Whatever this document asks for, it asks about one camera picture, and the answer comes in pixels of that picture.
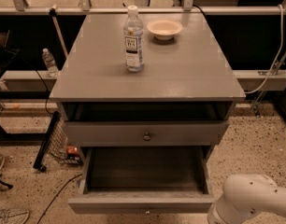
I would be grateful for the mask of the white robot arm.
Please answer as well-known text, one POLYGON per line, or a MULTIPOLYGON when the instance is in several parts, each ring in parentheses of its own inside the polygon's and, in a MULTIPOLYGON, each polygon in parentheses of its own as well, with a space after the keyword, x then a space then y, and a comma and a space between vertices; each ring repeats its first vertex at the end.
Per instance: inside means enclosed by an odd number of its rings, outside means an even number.
POLYGON ((207 213, 208 224, 242 224, 262 212, 286 217, 286 188, 267 175, 229 175, 207 213))

